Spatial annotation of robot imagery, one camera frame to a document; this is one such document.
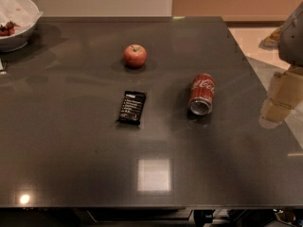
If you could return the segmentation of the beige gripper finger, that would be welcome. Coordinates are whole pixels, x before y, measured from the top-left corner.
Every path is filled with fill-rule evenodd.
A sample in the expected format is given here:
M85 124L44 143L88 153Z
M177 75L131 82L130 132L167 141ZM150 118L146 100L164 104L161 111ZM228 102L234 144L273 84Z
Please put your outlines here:
M303 100L303 68L292 65L283 73L275 72L268 89L274 102L295 108Z
M265 129L274 129L279 126L291 113L292 108L266 98L260 110L259 124Z

